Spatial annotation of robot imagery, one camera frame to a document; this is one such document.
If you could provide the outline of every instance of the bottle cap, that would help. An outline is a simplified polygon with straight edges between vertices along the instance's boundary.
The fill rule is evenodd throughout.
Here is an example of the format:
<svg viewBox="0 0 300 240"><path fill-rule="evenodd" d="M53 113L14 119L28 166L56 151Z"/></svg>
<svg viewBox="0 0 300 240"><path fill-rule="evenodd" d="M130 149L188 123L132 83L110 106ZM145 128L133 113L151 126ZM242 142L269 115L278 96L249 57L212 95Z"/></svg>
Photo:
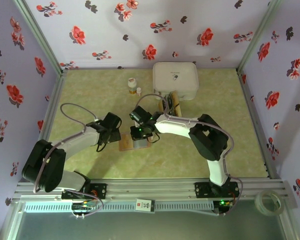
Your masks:
<svg viewBox="0 0 300 240"><path fill-rule="evenodd" d="M135 88L137 86L137 81L132 77L128 79L128 86L130 88Z"/></svg>

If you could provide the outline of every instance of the marble pattern surface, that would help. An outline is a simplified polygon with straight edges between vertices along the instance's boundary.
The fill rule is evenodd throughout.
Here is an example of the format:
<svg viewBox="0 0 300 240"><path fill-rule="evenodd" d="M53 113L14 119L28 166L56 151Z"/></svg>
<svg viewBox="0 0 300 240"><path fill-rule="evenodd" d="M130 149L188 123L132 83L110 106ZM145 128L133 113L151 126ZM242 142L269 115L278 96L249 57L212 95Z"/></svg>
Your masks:
<svg viewBox="0 0 300 240"><path fill-rule="evenodd" d="M226 159L228 172L236 177L266 177L267 172L250 119L236 70L198 69L199 90L195 99L181 101L183 117L210 115L234 138L234 150ZM98 117L108 112L122 119L120 132L129 132L134 123L129 113L139 97L130 95L128 78L135 78L142 94L152 92L152 69L87 69L68 71L59 105L82 105ZM148 112L158 111L158 100L144 98L140 105ZM84 123L92 116L75 106L65 106L65 112ZM60 140L82 126L64 117L57 110L50 141ZM200 156L186 137L161 134L161 140L149 148L121 152L117 142L100 152L92 146L68 159L65 170L79 171L92 179L98 178L208 178L207 161Z"/></svg>

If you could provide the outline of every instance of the glass panel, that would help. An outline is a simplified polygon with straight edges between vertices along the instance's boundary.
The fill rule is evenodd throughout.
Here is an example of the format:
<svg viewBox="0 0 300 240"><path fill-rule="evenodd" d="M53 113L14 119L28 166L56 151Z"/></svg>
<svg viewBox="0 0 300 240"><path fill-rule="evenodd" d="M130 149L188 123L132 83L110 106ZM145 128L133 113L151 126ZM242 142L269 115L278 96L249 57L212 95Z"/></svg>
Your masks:
<svg viewBox="0 0 300 240"><path fill-rule="evenodd" d="M17 240L282 240L277 216L259 213L241 201L226 217L193 212L25 213Z"/></svg>

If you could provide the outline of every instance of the small bottle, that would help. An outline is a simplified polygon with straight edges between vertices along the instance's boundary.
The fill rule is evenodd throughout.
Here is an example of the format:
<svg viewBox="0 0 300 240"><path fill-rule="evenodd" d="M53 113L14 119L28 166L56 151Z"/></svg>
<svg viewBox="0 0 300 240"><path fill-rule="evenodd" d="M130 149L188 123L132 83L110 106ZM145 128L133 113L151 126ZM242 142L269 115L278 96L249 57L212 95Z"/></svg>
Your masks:
<svg viewBox="0 0 300 240"><path fill-rule="evenodd" d="M132 77L128 79L129 93L135 95L137 92L137 81Z"/></svg>
<svg viewBox="0 0 300 240"><path fill-rule="evenodd" d="M141 87L136 88L136 94L140 97L141 96Z"/></svg>

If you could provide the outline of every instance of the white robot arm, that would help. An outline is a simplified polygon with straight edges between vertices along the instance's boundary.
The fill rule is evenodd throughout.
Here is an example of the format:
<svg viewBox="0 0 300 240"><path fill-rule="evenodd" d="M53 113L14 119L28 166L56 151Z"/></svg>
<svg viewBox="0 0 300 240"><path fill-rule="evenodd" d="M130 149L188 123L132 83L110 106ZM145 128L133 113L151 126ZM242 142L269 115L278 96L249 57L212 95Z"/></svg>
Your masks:
<svg viewBox="0 0 300 240"><path fill-rule="evenodd" d="M140 106L130 113L130 117L139 124L139 127L132 126L130 128L133 140L147 139L153 134L163 133L190 138L198 152L207 160L211 184L217 188L227 186L230 179L224 171L221 159L228 141L228 137L224 133L191 121L185 122L183 118L170 118L161 112L151 115ZM193 118L193 120L219 127L210 116L205 114L199 118ZM64 171L65 161L90 146L97 145L96 151L100 152L108 143L119 141L121 137L118 124L121 125L121 119L109 112L104 120L88 123L85 132L68 138L64 143L38 141L22 170L22 176L35 183L40 174L38 187L46 192L50 192L56 187L83 191L82 188L89 181L88 178L78 172ZM51 152L49 162L40 173L42 159L47 157L49 151Z"/></svg>
<svg viewBox="0 0 300 240"><path fill-rule="evenodd" d="M132 126L131 136L133 140L145 139L155 134L176 134L190 138L198 152L207 160L210 177L213 185L223 187L229 178L225 173L222 154L227 148L228 136L215 128L197 124L197 122L207 123L219 127L218 124L206 114L199 118L186 119L172 117L161 112L151 115L142 107L137 106L131 113L138 127Z"/></svg>

